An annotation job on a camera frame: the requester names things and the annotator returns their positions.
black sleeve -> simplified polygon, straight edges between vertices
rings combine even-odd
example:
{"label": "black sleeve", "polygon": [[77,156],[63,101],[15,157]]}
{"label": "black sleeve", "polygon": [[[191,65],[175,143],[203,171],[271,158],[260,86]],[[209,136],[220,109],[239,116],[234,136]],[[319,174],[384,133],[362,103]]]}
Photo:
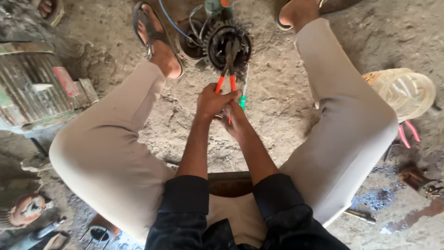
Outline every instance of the black sleeve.
{"label": "black sleeve", "polygon": [[145,250],[201,249],[209,198],[203,178],[184,175],[168,180]]}
{"label": "black sleeve", "polygon": [[268,227],[262,249],[348,249],[313,218],[289,176],[268,176],[254,186],[253,195]]}

blue wire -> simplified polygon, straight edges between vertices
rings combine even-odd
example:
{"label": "blue wire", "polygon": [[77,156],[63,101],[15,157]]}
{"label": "blue wire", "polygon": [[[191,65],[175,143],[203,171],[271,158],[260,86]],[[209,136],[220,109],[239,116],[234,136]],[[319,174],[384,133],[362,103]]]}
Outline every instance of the blue wire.
{"label": "blue wire", "polygon": [[163,7],[162,4],[162,0],[159,0],[160,3],[160,7],[163,10],[163,13],[165,13],[166,17],[168,18],[168,20],[170,21],[170,23],[174,26],[174,28],[176,28],[177,30],[179,30],[180,33],[182,33],[182,35],[184,35],[186,38],[190,39],[191,41],[193,41],[193,39],[191,39],[191,37],[187,36],[182,30],[180,30],[173,22],[173,20],[171,20],[170,16],[167,14],[167,11],[165,10],[165,8]]}

sandal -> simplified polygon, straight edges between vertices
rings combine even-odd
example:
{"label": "sandal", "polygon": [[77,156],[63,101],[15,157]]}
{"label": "sandal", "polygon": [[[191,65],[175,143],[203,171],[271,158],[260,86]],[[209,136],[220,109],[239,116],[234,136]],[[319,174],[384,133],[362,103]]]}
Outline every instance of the sandal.
{"label": "sandal", "polygon": [[[284,8],[284,6],[287,5],[287,3],[289,3],[290,1],[291,0],[287,0],[287,2],[282,6],[282,8]],[[362,0],[321,0],[319,2],[319,12],[321,14],[325,14],[325,13],[343,10],[343,9],[346,9],[346,8],[356,4],[358,2],[361,2],[361,1]],[[281,11],[279,11],[276,15],[277,26],[281,30],[284,30],[284,31],[290,30],[291,28],[293,28],[291,25],[281,24],[281,22],[279,21],[279,14],[280,13],[281,13]]]}
{"label": "sandal", "polygon": [[[142,9],[142,4],[147,4],[148,3],[144,2],[144,1],[140,1],[138,2],[135,6],[134,6],[134,10],[133,10],[133,28],[134,28],[134,32],[136,33],[136,36],[139,38],[140,42],[143,44],[144,47],[147,48],[148,50],[148,59],[151,59],[153,56],[153,50],[151,49],[151,45],[153,43],[154,40],[159,39],[162,42],[164,42],[166,45],[168,45],[171,50],[173,51],[174,55],[177,58],[177,61],[180,64],[180,75],[177,77],[181,77],[183,75],[183,64],[182,61],[180,60],[179,56],[177,55],[176,51],[174,50],[174,47],[171,45],[171,39],[168,36],[168,34],[165,33],[161,33],[159,31],[157,31],[154,28],[154,25],[150,19],[150,16],[148,15],[148,13],[146,13],[143,9]],[[154,14],[156,15],[157,19],[160,21],[160,24],[162,25],[163,30],[165,31],[165,27],[163,26],[162,21],[160,20],[159,16],[157,15],[156,11],[154,10],[153,7],[151,7],[151,9],[153,10]],[[147,35],[148,35],[148,41],[147,44],[145,44],[142,40],[142,38],[140,37],[139,33],[137,32],[137,27],[139,26],[139,20],[141,20],[141,22],[145,25],[146,31],[147,31]]]}

oil stain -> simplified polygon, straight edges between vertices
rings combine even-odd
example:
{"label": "oil stain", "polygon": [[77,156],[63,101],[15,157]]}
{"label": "oil stain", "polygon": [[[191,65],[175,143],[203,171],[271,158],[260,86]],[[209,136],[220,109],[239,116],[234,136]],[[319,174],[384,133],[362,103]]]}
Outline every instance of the oil stain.
{"label": "oil stain", "polygon": [[413,224],[417,223],[421,217],[426,216],[429,218],[442,212],[444,212],[444,199],[436,198],[432,200],[429,206],[423,208],[422,210],[416,210],[408,213],[403,220],[387,223],[379,232],[381,234],[403,232],[412,227]]}
{"label": "oil stain", "polygon": [[352,199],[351,209],[357,209],[360,204],[369,206],[372,210],[382,210],[395,201],[395,193],[399,189],[404,189],[406,186],[401,182],[393,183],[389,188],[372,189],[369,192],[355,196]]}

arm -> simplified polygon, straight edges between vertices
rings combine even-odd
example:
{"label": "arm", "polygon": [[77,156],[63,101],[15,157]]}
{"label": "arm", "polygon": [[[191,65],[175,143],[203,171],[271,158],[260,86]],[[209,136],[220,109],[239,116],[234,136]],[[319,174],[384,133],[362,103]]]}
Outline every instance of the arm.
{"label": "arm", "polygon": [[182,161],[176,177],[165,183],[163,201],[145,250],[202,248],[210,196],[206,162],[208,130],[213,116],[240,95],[237,91],[217,95],[215,88],[216,84],[208,85],[198,98]]}
{"label": "arm", "polygon": [[[231,114],[232,125],[227,117]],[[253,195],[268,234],[264,246],[279,249],[348,249],[313,218],[291,178],[281,174],[242,108],[231,102],[222,119],[226,130],[239,142],[254,189]]]}

